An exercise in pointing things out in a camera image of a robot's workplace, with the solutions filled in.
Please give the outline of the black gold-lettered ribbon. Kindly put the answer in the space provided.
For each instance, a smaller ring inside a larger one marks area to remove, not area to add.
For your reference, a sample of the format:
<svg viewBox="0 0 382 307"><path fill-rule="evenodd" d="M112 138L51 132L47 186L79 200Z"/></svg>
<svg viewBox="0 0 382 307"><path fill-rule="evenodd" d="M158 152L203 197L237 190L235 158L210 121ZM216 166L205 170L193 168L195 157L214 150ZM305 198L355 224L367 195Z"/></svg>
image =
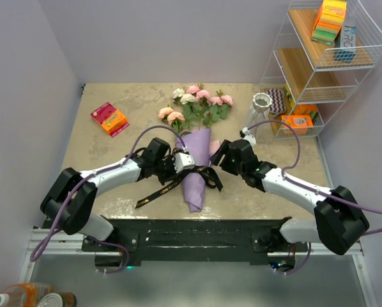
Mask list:
<svg viewBox="0 0 382 307"><path fill-rule="evenodd" d="M171 183L167 184L166 186L163 186L163 188L159 189L153 194L150 194L149 196L139 200L135 205L135 209L139 209L151 203L152 201L156 200L157 198L167 194L169 191L179 186L180 183L189 174L192 174L192 173L198 174L204 180L204 184L208 186L210 189L218 189L219 191L223 189L223 184L220 181L219 176L217 175L216 171L213 168L209 166L195 166L191 169L182 171L179 175L176 176L176 178Z"/></svg>

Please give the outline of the purple wrapping paper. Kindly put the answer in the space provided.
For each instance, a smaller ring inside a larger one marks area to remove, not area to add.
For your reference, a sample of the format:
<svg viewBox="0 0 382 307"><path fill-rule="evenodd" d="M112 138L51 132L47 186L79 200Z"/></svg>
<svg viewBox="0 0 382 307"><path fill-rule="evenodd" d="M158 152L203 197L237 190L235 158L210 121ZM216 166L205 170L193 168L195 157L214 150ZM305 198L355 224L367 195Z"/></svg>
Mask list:
<svg viewBox="0 0 382 307"><path fill-rule="evenodd" d="M196 130L181 137L196 166L209 166L211 155L219 149L220 141L211 141L211 129ZM206 182L198 173L191 173L182 181L183 198L190 213L200 212L204 204Z"/></svg>

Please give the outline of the pink white flower bunch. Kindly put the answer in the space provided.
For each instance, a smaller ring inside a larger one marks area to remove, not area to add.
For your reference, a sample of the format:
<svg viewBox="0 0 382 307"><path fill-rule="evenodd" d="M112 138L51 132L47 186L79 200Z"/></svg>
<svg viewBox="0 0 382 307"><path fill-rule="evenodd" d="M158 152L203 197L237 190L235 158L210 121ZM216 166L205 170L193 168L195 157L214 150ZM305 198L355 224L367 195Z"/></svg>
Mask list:
<svg viewBox="0 0 382 307"><path fill-rule="evenodd" d="M210 129L214 123L225 120L234 105L232 96L222 90L212 95L202 83L176 88L171 100L159 110L158 118L181 136Z"/></svg>

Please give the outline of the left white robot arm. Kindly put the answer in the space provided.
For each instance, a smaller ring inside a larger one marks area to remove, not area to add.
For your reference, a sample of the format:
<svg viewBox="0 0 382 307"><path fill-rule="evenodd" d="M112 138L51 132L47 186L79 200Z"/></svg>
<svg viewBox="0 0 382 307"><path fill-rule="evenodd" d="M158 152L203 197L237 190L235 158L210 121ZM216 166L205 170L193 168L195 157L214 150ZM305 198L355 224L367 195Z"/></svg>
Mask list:
<svg viewBox="0 0 382 307"><path fill-rule="evenodd" d="M129 159L89 171L66 168L49 189L40 210L52 220L55 231L94 237L103 250L112 251L118 246L119 235L111 222L92 212L96 197L152 175L161 183L174 178L175 155L167 155L169 149L167 142L153 138L140 154L133 153Z"/></svg>

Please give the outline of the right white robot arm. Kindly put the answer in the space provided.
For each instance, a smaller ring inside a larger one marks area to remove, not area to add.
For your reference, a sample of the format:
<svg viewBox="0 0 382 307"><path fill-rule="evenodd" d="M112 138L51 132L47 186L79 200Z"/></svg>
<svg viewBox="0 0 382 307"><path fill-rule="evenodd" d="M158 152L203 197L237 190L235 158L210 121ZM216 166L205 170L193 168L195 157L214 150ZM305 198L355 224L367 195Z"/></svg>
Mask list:
<svg viewBox="0 0 382 307"><path fill-rule="evenodd" d="M240 176L248 186L280 196L314 216L312 220L283 219L262 239L270 248L286 251L298 242L321 243L336 255L344 255L370 227L350 190L320 187L283 174L275 164L260 161L244 139L225 140L210 161Z"/></svg>

